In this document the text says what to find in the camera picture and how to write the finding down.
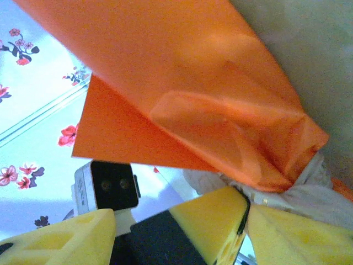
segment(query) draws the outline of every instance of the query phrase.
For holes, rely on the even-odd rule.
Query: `yellow foam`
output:
[[[248,229],[258,265],[353,264],[353,230],[261,205]]]
[[[232,264],[244,236],[237,231],[247,201],[227,186],[169,209],[207,264]]]
[[[0,242],[14,244],[0,255],[0,264],[109,264],[114,238],[113,211],[97,210]]]

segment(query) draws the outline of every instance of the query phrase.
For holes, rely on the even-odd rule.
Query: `white cloth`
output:
[[[302,215],[328,224],[353,229],[353,203],[332,190],[331,175],[325,167],[324,157],[318,152],[304,169],[295,184],[279,193],[261,192],[225,176],[211,172],[184,171],[184,177],[199,194],[236,186],[254,204]]]

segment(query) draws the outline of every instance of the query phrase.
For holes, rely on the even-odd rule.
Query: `orange fabric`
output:
[[[94,88],[93,82],[91,96],[103,87],[119,96],[103,101],[100,92],[87,101],[74,155],[104,159],[110,152],[114,161],[125,156],[125,162],[180,167],[197,156],[193,168],[215,168],[254,188],[283,192],[327,141],[274,58],[227,0],[17,2],[106,83],[97,80]],[[148,144],[139,157],[134,149],[126,155],[131,143],[99,148],[102,134],[92,137],[92,127],[115,131],[119,122],[100,118],[124,120],[125,112],[112,112],[123,98],[137,116],[151,121],[143,134],[137,133],[137,123],[130,124],[141,137],[136,142],[149,141],[157,126],[164,141],[175,140],[175,145],[161,141],[163,152],[183,154],[182,160],[158,160]],[[110,107],[91,119],[102,104]],[[110,143],[130,139],[120,131],[106,137]]]
[[[332,178],[331,181],[333,183],[333,190],[335,192],[338,192],[346,199],[353,202],[353,190],[351,190],[346,184],[344,184],[342,181],[340,181],[337,178]]]

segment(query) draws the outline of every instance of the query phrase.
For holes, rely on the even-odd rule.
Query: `orange plastic sheet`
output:
[[[292,186],[327,141],[227,0],[16,0],[93,69],[75,156]]]

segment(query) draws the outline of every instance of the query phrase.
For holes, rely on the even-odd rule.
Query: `floral pattern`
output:
[[[9,90],[8,87],[3,87],[2,84],[0,84],[0,103],[2,102],[3,98],[12,97],[9,92],[7,92],[7,90]]]
[[[17,180],[18,173],[16,172],[16,168],[14,166],[4,167],[1,169],[0,175],[0,186],[6,186],[11,181]]]
[[[40,219],[35,220],[34,224],[37,226],[37,229],[50,225],[48,222],[48,216],[40,216]]]
[[[78,130],[78,124],[76,126],[70,125],[61,131],[62,136],[59,137],[58,144],[60,146],[72,146],[75,143],[76,135]]]
[[[34,163],[24,163],[23,166],[19,167],[19,172],[16,171],[14,165],[4,167],[1,169],[0,186],[6,186],[10,182],[16,181],[19,173],[22,174],[22,180],[17,182],[19,189],[28,189],[37,187],[35,180],[37,177],[41,177],[44,175],[44,168],[38,168],[38,166],[36,166]]]
[[[80,70],[77,70],[75,66],[73,68],[74,73],[67,74],[62,77],[62,79],[69,79],[72,83],[71,85],[76,86],[77,84],[85,85],[89,81],[90,73],[86,66],[83,66]]]
[[[10,50],[8,46],[5,46],[3,41],[0,40],[0,51],[8,51],[11,52],[13,56],[18,56],[19,59],[16,61],[18,65],[23,66],[29,64],[32,61],[30,55],[37,54],[39,52],[39,48],[34,46],[31,42],[26,43],[19,29],[12,29],[9,33],[11,37],[20,36],[21,38],[16,40],[15,43],[8,41],[8,43],[13,47],[12,50]]]

